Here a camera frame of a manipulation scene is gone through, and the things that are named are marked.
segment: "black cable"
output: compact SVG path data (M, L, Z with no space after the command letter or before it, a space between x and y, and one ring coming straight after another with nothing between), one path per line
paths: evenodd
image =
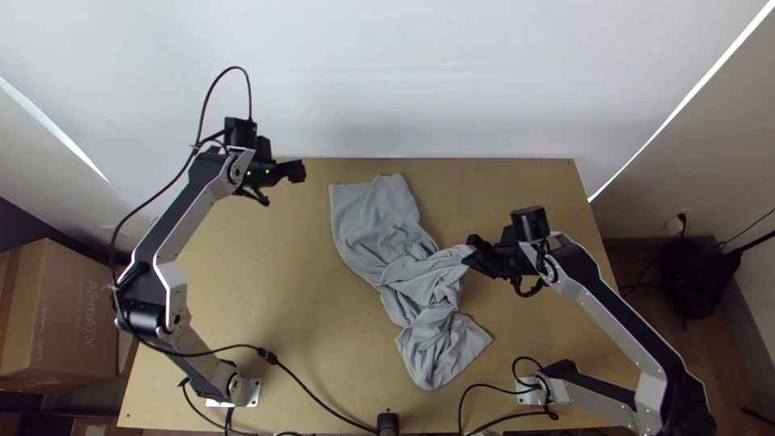
M218 81L226 75L229 71L238 69L245 75L245 82L248 85L248 121L253 121L253 91L250 89L250 77L248 76L248 72L245 71L240 66L230 66L227 69L223 70L218 74L218 77L216 77L215 80L212 81L212 84L210 85L210 89L207 90L207 94L204 95L204 102L202 103L202 111L199 113L199 126L196 129L196 141L194 141L195 145L199 144L199 141L202 139L202 124L204 122L204 113L207 110L207 103L210 101L210 94L212 94L212 91L216 88L216 85L218 84Z
M458 434L459 434L459 436L463 436L463 425L462 425L462 423L460 421L460 414L461 414L461 410L463 408L463 398L465 398L466 394L471 389L473 389L473 388L475 388L477 386L482 386L482 387L487 387L487 388L494 389L494 390L499 391L499 392L504 392L504 393L508 393L508 394L511 394L511 395L517 395L517 394L521 394L521 393L532 392L532 391L535 391L535 390L538 390L538 389L541 388L540 384L527 384L527 383L523 382L522 380L520 380L519 377L517 377L517 370L516 370L517 363L521 362L522 360L529 360L532 363L535 363L535 365L538 367L539 370L543 369L543 366L541 365L541 363L538 362L538 360L535 360L534 358L531 358L529 356L519 356L519 357L517 357L516 359L513 360L513 362L511 363L511 373L514 376L514 379L517 381L517 383L519 383L522 386L525 386L526 388L528 388L528 389L526 389L524 391L507 391L507 390L505 390L503 388L498 388L497 386L492 386L492 385L489 385L489 384L473 384L473 385L469 386L468 388L466 388L466 391L463 393L463 396L461 396L461 398L460 398L460 404L458 406ZM536 379L538 381L541 382L541 384L543 384L543 387L545 389L545 395L544 395L544 401L543 401L543 410L541 412L514 413L514 414L511 414L511 415L506 415L504 417L499 417L499 418L497 418L494 421L490 421L487 424L479 426L478 428L476 428L476 430L466 434L466 436L471 436L472 434L479 433L480 431L486 430L488 427L494 426L495 424L498 424L499 422L503 422L503 421L507 421L509 419L515 419L515 418L519 418L519 417L531 417L531 416L537 416L537 415L547 415L552 421L557 421L559 419L559 415L557 413L552 412L551 410L549 410L549 403L550 403L549 397L550 397L550 394L551 394L551 391L550 391L550 388L549 388L549 383L547 383L547 381L542 376L540 376L540 375L536 375L535 377L536 377Z
M234 408L230 407L226 410L226 419L224 419L224 436L228 436L228 430L232 428L232 415L234 414Z
M622 286L619 288L619 291L622 289L628 289L631 288L632 290L627 292L626 294L622 295L622 298L627 298L630 296L631 293L635 292L639 287L643 286L641 283L643 281L643 278L646 276L646 273L651 269L652 266L656 265L656 263L660 260L660 258L655 258L651 260L644 268L643 271L640 272L640 275L638 276L638 279L635 280L634 284Z
M285 371L307 393L307 395L309 395L320 407L325 409L328 413L331 413L332 415L341 419L342 421L350 424L353 427L357 427L360 430L363 430L367 433L379 434L379 431L377 431L377 429L373 427L365 426L359 422L353 421L348 417L341 415L336 410L331 409L326 403L324 403L323 401L320 401L320 399L315 394L313 394L312 391L309 390L309 388L307 388L307 385L302 383L302 381L299 380L299 377L296 377L296 374L294 374L291 370L286 368L285 365L283 365L280 362L277 362L277 366L280 367L280 369L282 369L283 371Z
M741 236L743 233L746 233L748 230L752 229L752 228L753 228L753 226L755 226L755 225L759 224L759 223L760 223L760 222L761 222L761 221L762 221L764 218L766 218L766 217L768 217L768 216L772 215L772 214L773 214L773 212L775 212L775 208L772 208L772 209L770 209L770 210L769 210L769 212L767 212L767 213L765 213L764 215L760 216L758 220L754 221L754 222L753 222L751 225L749 225L748 227L746 227L746 228L745 228L745 229L744 229L742 232L740 232L740 233L738 233L738 234L734 235L733 237L731 237L731 238L729 238L729 239L727 239L727 240L725 240L725 241L721 241L721 242L719 242L719 243L716 245L716 249L717 249L717 250L719 250L719 249L725 249L725 248L727 247L727 244L729 244L730 242L732 242L732 241L734 241L735 239L737 239L737 237Z
M497 386L492 386L491 384L486 383L474 383L471 386L467 387L465 391L463 391L463 394L460 397L460 403L458 404L458 434L463 434L463 402L466 400L466 395L469 391L471 391L473 388L490 388L494 391L503 392L509 395L519 395L527 392L537 391L538 387L533 387L530 389L525 389L523 391L509 391L507 389L498 388Z

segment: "metal bracket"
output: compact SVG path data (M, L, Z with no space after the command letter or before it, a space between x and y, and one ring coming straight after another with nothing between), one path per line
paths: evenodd
M525 384L540 385L541 388L535 391L517 394L517 401L520 405L543 405L543 401L546 399L547 392L544 390L543 384L538 380L538 378L533 375L529 377L517 377L517 381L514 383L517 385L517 391L524 391L526 389Z
M538 379L538 377L534 375L528 377L517 377L517 381L514 383L516 384L518 391L526 390L525 384L529 386L538 385L541 387L540 389L536 389L534 391L517 394L517 401L520 405L544 405L543 402L547 398L547 390L546 386L541 380L549 383L549 402L551 404L566 405L574 402L574 400L568 395L568 389L566 388L568 384L566 382L561 379L552 379L551 377L546 377L543 374L539 375L541 376L541 379Z
M258 396L261 394L261 379L243 379L245 395L245 405L241 407L256 407L258 405ZM207 399L204 402L207 407L240 407L235 406L232 403L221 403L219 401Z

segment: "crumpled cloth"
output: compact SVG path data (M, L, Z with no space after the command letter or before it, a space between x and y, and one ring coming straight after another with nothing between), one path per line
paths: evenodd
M439 250L400 174L329 186L333 239L342 260L380 293L404 330L398 350L414 383L447 384L489 344L490 335L456 312L468 267L467 245Z

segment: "cardboard box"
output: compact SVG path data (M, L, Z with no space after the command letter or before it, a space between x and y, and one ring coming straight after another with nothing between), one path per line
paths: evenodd
M122 377L129 377L129 374L132 372L132 364L135 362L138 345L140 343L131 333L119 330L118 355L116 356L118 367L116 368L116 374Z
M0 254L0 388L63 392L115 377L106 266L50 241Z
M19 436L141 436L142 429L116 426L115 417L67 417L63 415L25 414Z

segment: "floor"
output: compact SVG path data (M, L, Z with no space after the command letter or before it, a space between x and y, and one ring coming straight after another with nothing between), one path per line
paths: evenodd
M620 286L634 283L643 268L660 253L661 245L642 241L607 241L606 250ZM658 277L653 268L644 278L650 282ZM775 428L740 412L742 407L760 411L751 380L733 340L729 324L722 313L701 321L691 321L688 329L674 315L672 307L657 291L640 288L627 297L629 303L661 333L683 356L689 370L706 386L710 410L718 426L717 435L765 436L775 434ZM602 429L609 436L632 435L622 428ZM571 436L591 436L594 430L569 430ZM213 433L187 433L147 430L147 436L200 436ZM545 436L560 436L562 432L532 432Z

